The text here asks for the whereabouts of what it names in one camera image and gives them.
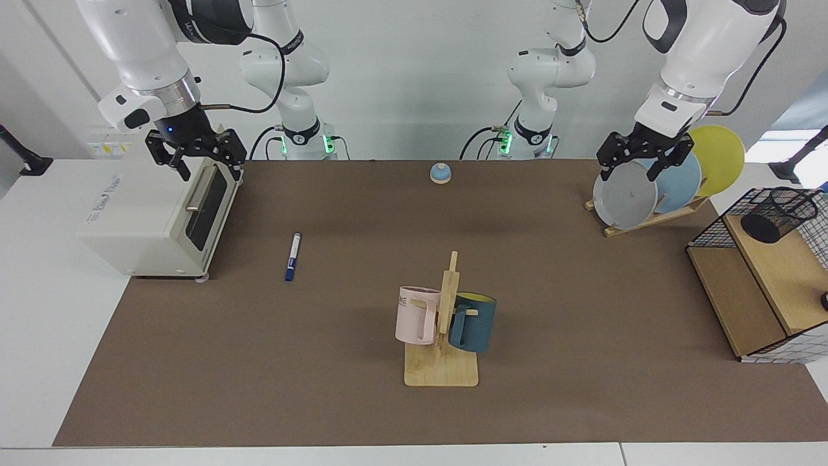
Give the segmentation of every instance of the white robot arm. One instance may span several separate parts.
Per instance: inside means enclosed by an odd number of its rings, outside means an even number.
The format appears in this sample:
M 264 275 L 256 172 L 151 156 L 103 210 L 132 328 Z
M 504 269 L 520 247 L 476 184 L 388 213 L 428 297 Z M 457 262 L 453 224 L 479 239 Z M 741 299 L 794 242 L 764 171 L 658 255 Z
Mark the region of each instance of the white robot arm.
M 586 32 L 575 0 L 551 0 L 546 34 L 556 43 L 554 49 L 521 51 L 509 66 L 509 79 L 521 91 L 523 102 L 509 128 L 512 141 L 504 144 L 508 153 L 501 150 L 501 158 L 522 160 L 548 154 L 552 121 L 558 109 L 557 100 L 549 92 L 586 85 L 595 76 L 595 57 L 586 47 Z
M 147 146 L 159 165 L 190 171 L 182 158 L 209 157 L 241 177 L 247 152 L 232 130 L 216 134 L 200 104 L 190 68 L 178 41 L 237 45 L 253 24 L 250 0 L 75 0 L 81 15 L 122 84 L 99 109 L 115 128 L 127 132 L 154 123 Z M 166 145 L 175 149 L 170 154 Z
M 667 63 L 636 113 L 632 133 L 611 133 L 598 151 L 602 178 L 635 158 L 657 159 L 647 174 L 651 181 L 684 163 L 693 148 L 686 131 L 784 21 L 785 6 L 786 0 L 652 0 L 644 32 Z
M 277 101 L 285 132 L 282 150 L 292 160 L 336 159 L 329 136 L 333 129 L 316 114 L 313 99 L 303 86 L 328 80 L 325 55 L 305 39 L 288 0 L 253 0 L 253 30 L 281 44 L 286 63 L 285 82 Z M 271 99 L 279 91 L 282 60 L 274 46 L 245 51 L 241 69 L 247 82 Z

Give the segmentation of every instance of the cable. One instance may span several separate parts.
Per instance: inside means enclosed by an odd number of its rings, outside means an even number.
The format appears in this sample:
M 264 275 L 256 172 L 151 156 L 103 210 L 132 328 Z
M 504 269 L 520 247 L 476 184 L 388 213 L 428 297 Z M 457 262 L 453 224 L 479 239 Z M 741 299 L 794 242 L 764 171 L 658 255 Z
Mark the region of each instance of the cable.
M 282 96 L 282 88 L 285 86 L 285 72 L 287 68 L 287 62 L 285 60 L 285 52 L 282 51 L 282 46 L 276 43 L 270 37 L 260 36 L 258 34 L 250 34 L 248 37 L 253 39 L 258 39 L 260 41 L 270 42 L 276 47 L 276 50 L 279 52 L 279 58 L 282 60 L 282 72 L 279 75 L 279 87 L 277 88 L 276 94 L 273 96 L 273 100 L 270 101 L 270 104 L 263 109 L 246 109 L 244 107 L 238 107 L 236 105 L 231 104 L 210 104 L 210 105 L 202 105 L 201 108 L 204 110 L 237 110 L 239 112 L 245 112 L 248 114 L 263 114 L 268 110 L 272 109 L 276 102 L 279 101 L 279 97 Z
M 191 15 L 190 11 L 187 9 L 187 6 L 181 2 L 174 2 L 170 1 L 170 6 L 174 9 L 178 10 L 178 13 L 184 14 L 197 22 L 202 22 L 204 24 L 213 27 L 214 29 L 219 29 L 220 31 L 225 32 L 232 32 L 233 34 L 239 34 L 239 31 L 235 31 L 234 29 L 229 29 L 227 27 L 222 27 L 215 22 L 210 21 L 205 17 L 196 17 L 195 15 Z M 279 100 L 279 97 L 282 95 L 282 87 L 285 85 L 285 73 L 287 68 L 287 62 L 285 59 L 285 52 L 282 51 L 282 46 L 280 46 L 276 41 L 271 39 L 270 37 L 265 37 L 259 34 L 250 33 L 248 37 L 252 39 L 258 39 L 259 41 L 265 41 L 268 43 L 273 44 L 276 47 L 276 50 L 279 52 L 279 58 L 282 60 L 282 73 L 279 77 L 279 87 L 277 88 L 276 95 L 273 96 L 273 100 L 271 100 L 270 104 L 263 108 L 263 109 L 246 109 L 244 107 L 238 107 L 236 105 L 231 104 L 209 104 L 209 105 L 201 105 L 203 110 L 237 110 L 239 112 L 245 112 L 249 114 L 263 114 L 268 110 L 272 109 L 276 102 Z
M 281 136 L 276 136 L 275 138 L 268 139 L 267 142 L 264 144 L 264 156 L 267 158 L 267 160 L 271 160 L 270 159 L 270 143 L 272 143 L 273 141 L 278 141 L 280 143 L 284 143 Z
M 508 128 L 508 126 L 509 126 L 509 122 L 511 122 L 511 121 L 512 121 L 512 118 L 513 118 L 513 117 L 515 116 L 515 114 L 518 112 L 518 109 L 520 108 L 520 105 L 521 105 L 522 103 L 523 103 L 523 99 L 521 99 L 521 100 L 519 100 L 519 101 L 517 102 L 517 105 L 515 105 L 515 108 L 512 110 L 512 113 L 511 113 L 511 114 L 509 114 L 509 118 L 507 118 L 507 119 L 506 119 L 506 123 L 504 123 L 504 124 L 503 124 L 503 126 L 505 126 L 505 127 L 507 127 L 507 128 Z M 494 149 L 494 144 L 495 144 L 495 142 L 492 142 L 492 145 L 490 145 L 490 146 L 489 146 L 489 151 L 486 153 L 486 160 L 489 160 L 489 157 L 491 157 L 491 155 L 492 155 L 492 149 Z
M 497 142 L 503 142 L 503 138 L 490 138 L 483 141 L 483 143 L 480 144 L 480 149 L 477 150 L 477 158 L 475 160 L 480 160 L 480 154 L 483 153 L 483 148 L 486 147 L 486 143 L 492 143 L 492 147 L 494 147 L 494 144 Z
M 750 81 L 748 81 L 748 85 L 745 86 L 744 92 L 742 92 L 742 96 L 739 97 L 739 100 L 736 102 L 736 105 L 734 105 L 734 107 L 732 109 L 730 109 L 730 111 L 727 111 L 727 112 L 722 112 L 720 110 L 713 110 L 713 111 L 707 112 L 707 116 L 730 116 L 730 115 L 736 113 L 736 110 L 738 110 L 739 107 L 742 106 L 742 102 L 744 102 L 744 98 L 748 96 L 748 92 L 750 92 L 750 88 L 753 87 L 753 82 L 759 76 L 759 73 L 762 72 L 762 68 L 764 68 L 766 63 L 768 63 L 768 60 L 770 60 L 771 56 L 776 51 L 777 47 L 779 47 L 779 44 L 782 43 L 782 39 L 785 38 L 785 34 L 787 33 L 787 21 L 785 21 L 785 18 L 780 18 L 779 25 L 782 27 L 782 32 L 779 33 L 779 38 L 777 39 L 776 42 L 773 43 L 773 46 L 770 48 L 768 53 L 765 55 L 765 57 L 759 63 L 759 66 L 756 68 L 756 71 L 753 73 L 753 76 L 751 76 Z
M 561 145 L 561 138 L 559 136 L 552 136 L 552 139 L 556 140 L 555 148 L 552 149 L 552 155 L 549 158 L 555 158 L 555 154 L 558 152 L 558 146 Z
M 348 141 L 346 141 L 345 138 L 343 138 L 342 136 L 331 136 L 330 140 L 331 141 L 342 141 L 342 144 L 345 145 L 345 157 L 347 157 L 348 160 L 351 159 L 351 152 L 348 151 Z
M 264 139 L 265 134 L 270 133 L 271 131 L 282 131 L 282 126 L 278 124 L 276 126 L 269 126 L 265 128 L 265 130 L 258 135 L 258 138 L 256 138 L 256 142 L 253 143 L 253 149 L 250 151 L 250 154 L 248 155 L 248 160 L 253 160 L 253 155 L 256 153 L 256 148 L 258 147 L 259 143 L 262 142 L 262 139 Z
M 476 133 L 471 135 L 468 141 L 466 141 L 465 146 L 463 146 L 463 150 L 460 152 L 460 160 L 463 160 L 463 156 L 465 155 L 466 149 L 472 144 L 472 142 L 480 135 L 485 133 L 486 131 L 497 131 L 497 129 L 493 126 L 487 126 L 486 128 L 478 129 Z
M 597 39 L 595 38 L 595 36 L 592 35 L 592 32 L 590 31 L 590 25 L 586 21 L 586 8 L 584 8 L 584 3 L 581 0 L 575 0 L 575 8 L 578 10 L 578 18 L 580 18 L 580 23 L 584 25 L 584 31 L 586 31 L 586 35 L 589 36 L 593 42 L 604 44 L 606 42 L 612 41 L 619 34 L 619 32 L 621 32 L 624 25 L 627 24 L 627 20 L 629 20 L 629 17 L 633 15 L 635 7 L 637 7 L 640 2 L 641 0 L 635 0 L 635 2 L 633 2 L 633 5 L 629 8 L 629 11 L 627 12 L 627 16 L 623 17 L 621 24 L 619 24 L 618 29 L 616 29 L 615 32 L 613 32 L 612 35 L 607 37 L 606 39 Z

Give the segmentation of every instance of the mug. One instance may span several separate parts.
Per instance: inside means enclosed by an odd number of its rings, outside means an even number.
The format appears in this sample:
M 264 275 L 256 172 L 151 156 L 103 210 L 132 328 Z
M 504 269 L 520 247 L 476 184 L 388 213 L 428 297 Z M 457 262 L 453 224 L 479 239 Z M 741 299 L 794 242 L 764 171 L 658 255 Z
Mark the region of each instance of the mug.
M 434 343 L 438 306 L 440 291 L 417 286 L 400 287 L 397 340 L 411 345 Z
M 460 292 L 455 300 L 455 317 L 449 332 L 451 346 L 468 352 L 489 349 L 498 301 L 477 293 Z

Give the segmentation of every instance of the plate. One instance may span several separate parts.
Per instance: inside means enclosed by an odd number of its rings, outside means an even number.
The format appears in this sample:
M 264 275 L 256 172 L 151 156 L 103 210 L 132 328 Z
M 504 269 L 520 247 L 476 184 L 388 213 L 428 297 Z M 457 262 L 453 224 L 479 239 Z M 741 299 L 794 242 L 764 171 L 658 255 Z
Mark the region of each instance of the plate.
M 604 223 L 619 230 L 632 230 L 656 210 L 658 186 L 647 179 L 640 163 L 625 163 L 613 171 L 609 180 L 601 176 L 592 189 L 595 212 Z
M 690 131 L 696 142 L 693 153 L 707 178 L 699 196 L 713 196 L 733 186 L 744 169 L 742 139 L 724 126 L 708 125 Z
M 647 170 L 656 162 L 654 158 L 638 158 Z M 656 178 L 658 198 L 666 196 L 656 207 L 656 213 L 669 214 L 675 212 L 693 200 L 701 186 L 701 165 L 694 153 L 687 156 L 680 167 L 669 167 Z

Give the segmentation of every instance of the mug handle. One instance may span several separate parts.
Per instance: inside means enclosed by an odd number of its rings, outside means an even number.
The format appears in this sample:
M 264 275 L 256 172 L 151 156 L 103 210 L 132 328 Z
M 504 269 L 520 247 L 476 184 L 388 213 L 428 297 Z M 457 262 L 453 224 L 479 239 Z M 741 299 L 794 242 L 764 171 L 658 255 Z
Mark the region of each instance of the mug handle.
M 451 324 L 451 332 L 449 332 L 449 343 L 454 347 L 463 346 L 463 328 L 465 326 L 466 311 L 471 309 L 468 304 L 461 304 L 457 306 L 455 313 L 455 321 Z
M 435 337 L 435 320 L 437 317 L 437 307 L 434 305 L 432 306 L 430 303 L 426 301 L 421 301 L 421 303 L 425 304 L 425 306 L 420 306 L 421 308 L 425 308 L 425 316 L 423 320 L 420 321 L 420 326 L 417 329 L 417 338 L 420 342 L 433 342 Z

